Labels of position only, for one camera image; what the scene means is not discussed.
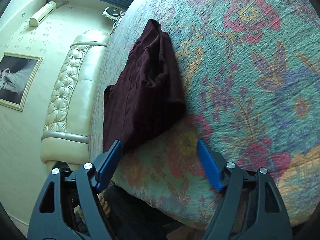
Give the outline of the person's right hand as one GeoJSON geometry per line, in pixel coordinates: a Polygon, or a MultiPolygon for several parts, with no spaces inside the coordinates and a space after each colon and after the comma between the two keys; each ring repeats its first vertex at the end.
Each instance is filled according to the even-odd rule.
{"type": "MultiPolygon", "coordinates": [[[[105,192],[106,192],[106,189],[104,189],[100,194],[98,194],[98,198],[99,198],[100,204],[103,208],[103,212],[104,212],[105,216],[108,217],[110,215],[111,208],[110,208],[108,202],[104,198],[105,192]]],[[[75,211],[75,218],[76,218],[76,222],[77,222],[78,227],[84,228],[86,223],[85,223],[84,215],[83,215],[82,208],[80,207],[80,205],[78,205],[74,209],[74,211],[75,211]]]]}

